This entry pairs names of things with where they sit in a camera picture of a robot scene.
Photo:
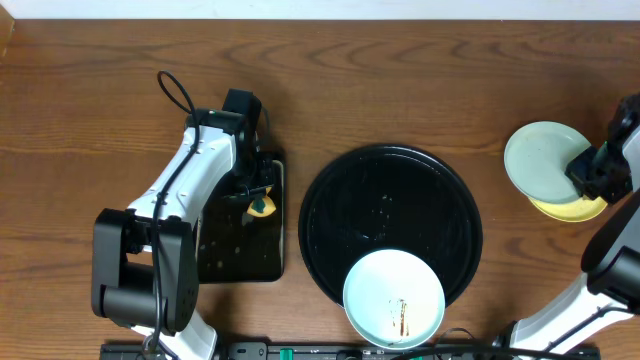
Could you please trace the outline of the yellow plate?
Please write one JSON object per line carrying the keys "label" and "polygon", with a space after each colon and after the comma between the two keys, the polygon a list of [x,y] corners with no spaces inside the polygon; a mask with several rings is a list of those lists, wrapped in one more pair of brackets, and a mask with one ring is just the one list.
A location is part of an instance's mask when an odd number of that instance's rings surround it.
{"label": "yellow plate", "polygon": [[580,198],[565,204],[545,203],[529,197],[529,201],[545,215],[563,222],[578,223],[591,220],[602,213],[608,206],[602,198],[590,200]]}

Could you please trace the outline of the light blue plate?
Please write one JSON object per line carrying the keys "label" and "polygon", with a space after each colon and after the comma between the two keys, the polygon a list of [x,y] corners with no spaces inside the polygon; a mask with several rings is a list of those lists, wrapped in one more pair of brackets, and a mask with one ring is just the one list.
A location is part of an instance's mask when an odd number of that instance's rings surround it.
{"label": "light blue plate", "polygon": [[417,256],[395,249],[360,258],[346,276],[342,295],[352,327],[371,344],[389,350],[425,343],[446,309],[435,272]]}
{"label": "light blue plate", "polygon": [[590,146],[581,133],[567,125],[534,122],[511,135],[504,150],[504,166],[511,182],[527,197],[550,204],[571,203],[580,195],[565,170]]}

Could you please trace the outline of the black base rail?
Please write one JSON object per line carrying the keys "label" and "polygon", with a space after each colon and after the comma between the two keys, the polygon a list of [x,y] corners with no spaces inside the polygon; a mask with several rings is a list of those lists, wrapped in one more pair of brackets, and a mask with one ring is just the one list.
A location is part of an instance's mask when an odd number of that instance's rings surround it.
{"label": "black base rail", "polygon": [[[141,345],[107,343],[100,348],[100,360],[146,359]],[[472,344],[439,344],[411,350],[347,345],[269,345],[263,342],[236,342],[221,345],[208,358],[213,360],[386,360],[386,359],[603,359],[596,347],[582,346],[567,354],[525,355],[521,350]]]}

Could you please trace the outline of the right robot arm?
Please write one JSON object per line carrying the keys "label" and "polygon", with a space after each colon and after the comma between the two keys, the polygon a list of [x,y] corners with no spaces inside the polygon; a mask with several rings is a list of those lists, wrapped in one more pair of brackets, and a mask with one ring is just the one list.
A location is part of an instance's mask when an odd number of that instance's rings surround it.
{"label": "right robot arm", "polygon": [[638,95],[620,101],[601,147],[569,126],[539,121],[512,134],[504,165],[514,186],[538,205],[585,198],[624,204],[587,245],[578,278],[542,310],[510,325],[495,346],[516,348],[521,359],[549,359],[638,314]]}

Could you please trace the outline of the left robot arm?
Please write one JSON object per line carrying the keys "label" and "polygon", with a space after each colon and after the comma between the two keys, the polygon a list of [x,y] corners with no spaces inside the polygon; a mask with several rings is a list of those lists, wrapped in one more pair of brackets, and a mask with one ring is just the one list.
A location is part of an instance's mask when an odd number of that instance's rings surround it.
{"label": "left robot arm", "polygon": [[202,212],[223,180],[229,196],[273,213],[272,163],[257,123],[266,110],[190,112],[168,165],[127,209],[104,209],[93,228],[91,308],[143,335],[137,359],[210,359],[218,335],[196,310]]}

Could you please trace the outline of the black rectangular tray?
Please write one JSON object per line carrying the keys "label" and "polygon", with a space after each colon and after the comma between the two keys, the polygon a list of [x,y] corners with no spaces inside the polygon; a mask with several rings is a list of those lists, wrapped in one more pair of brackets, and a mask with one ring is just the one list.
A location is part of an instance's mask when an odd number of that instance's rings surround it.
{"label": "black rectangular tray", "polygon": [[252,200],[234,200],[234,175],[214,188],[198,224],[196,260],[202,284],[272,282],[284,272],[285,161],[275,153],[275,184],[269,196],[276,211],[264,218],[247,214]]}

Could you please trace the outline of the black round tray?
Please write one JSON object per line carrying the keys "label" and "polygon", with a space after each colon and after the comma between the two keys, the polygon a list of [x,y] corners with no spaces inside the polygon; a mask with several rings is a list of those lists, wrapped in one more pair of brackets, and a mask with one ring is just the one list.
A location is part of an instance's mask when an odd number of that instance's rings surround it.
{"label": "black round tray", "polygon": [[351,267],[381,249],[427,263],[452,304],[471,283],[483,247],[480,213],[463,179],[431,153],[390,144],[345,153],[319,173],[301,205],[298,237],[311,277],[336,304]]}

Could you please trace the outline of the green yellow sponge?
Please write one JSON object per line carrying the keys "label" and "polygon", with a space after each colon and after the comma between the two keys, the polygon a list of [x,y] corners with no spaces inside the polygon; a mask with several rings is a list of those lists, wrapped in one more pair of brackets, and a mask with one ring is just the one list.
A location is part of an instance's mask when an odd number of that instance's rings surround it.
{"label": "green yellow sponge", "polygon": [[247,214],[257,218],[264,218],[272,215],[276,211],[276,205],[273,199],[269,196],[271,187],[267,187],[266,190],[257,195],[249,204]]}

